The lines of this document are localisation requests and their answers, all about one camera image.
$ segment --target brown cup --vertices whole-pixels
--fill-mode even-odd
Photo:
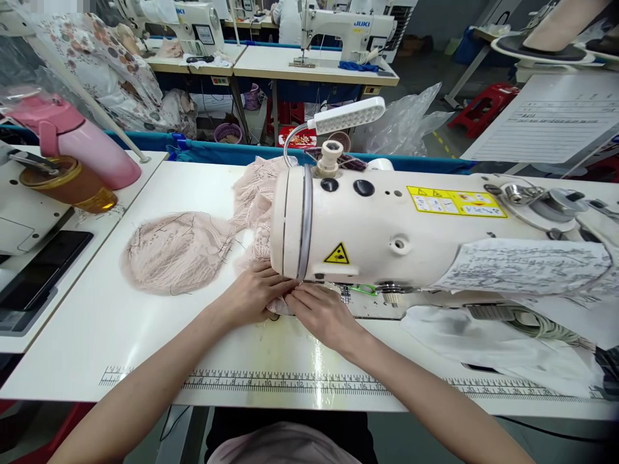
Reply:
[[[60,164],[64,172],[52,177],[24,169],[19,176],[21,184],[89,213],[104,213],[116,205],[116,195],[84,164],[67,156],[50,158],[50,161]]]

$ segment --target yellow warning sticker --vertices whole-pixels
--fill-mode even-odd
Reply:
[[[492,195],[486,192],[437,190],[411,186],[407,188],[417,211],[420,213],[472,217],[507,217]]]
[[[344,242],[340,242],[340,244],[335,247],[335,249],[329,254],[329,256],[324,259],[323,262],[329,262],[334,264],[350,264]]]

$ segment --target pink tumbler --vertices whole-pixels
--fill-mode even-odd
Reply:
[[[75,106],[31,85],[0,93],[3,113],[39,136],[44,157],[71,156],[92,169],[113,190],[133,184],[142,170],[105,132]]]

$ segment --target ruler scale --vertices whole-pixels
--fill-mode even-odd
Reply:
[[[133,371],[133,367],[107,366],[99,386],[113,387]],[[564,396],[527,380],[512,378],[444,378],[448,384],[472,399],[538,400],[570,403],[606,402],[602,394],[590,387],[590,398]],[[316,374],[315,372],[233,371],[194,369],[183,387],[185,390],[307,393],[392,396],[376,379],[367,374]]]

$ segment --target sewing machine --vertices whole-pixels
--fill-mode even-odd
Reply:
[[[176,33],[184,53],[214,55],[224,46],[219,15],[211,3],[175,2],[177,23],[166,22],[156,12],[145,11],[139,0],[116,0],[114,4],[137,37],[143,36],[146,23],[161,24]]]
[[[395,34],[387,41],[383,58],[392,63],[406,26],[413,15],[418,0],[327,0],[324,9],[366,15],[382,14],[393,16],[396,22]]]
[[[280,174],[271,264],[289,278],[374,285],[387,304],[404,298],[392,318],[413,300],[446,307],[504,301],[484,289],[423,291],[448,272],[464,244],[595,240],[594,228],[579,223],[586,219],[619,245],[619,189],[612,184],[600,198],[587,192],[596,184],[575,180],[371,169],[334,176],[318,179],[309,166]]]
[[[39,243],[71,206],[19,183],[23,166],[0,144],[0,255],[23,255]]]
[[[315,66],[305,59],[305,50],[310,48],[311,40],[316,34],[335,35],[342,39],[342,61],[378,64],[381,52],[393,37],[396,28],[396,22],[391,16],[312,8],[303,9],[300,14],[302,57],[295,59],[292,66]]]

